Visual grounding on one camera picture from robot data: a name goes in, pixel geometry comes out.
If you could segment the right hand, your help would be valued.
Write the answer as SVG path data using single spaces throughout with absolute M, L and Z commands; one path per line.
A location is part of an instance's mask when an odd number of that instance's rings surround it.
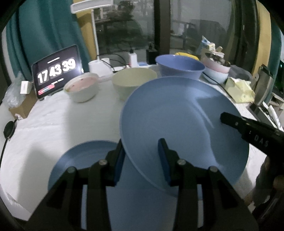
M 283 159 L 276 160 L 266 156 L 256 178 L 253 192 L 254 205 L 263 204 L 274 190 L 283 192 Z

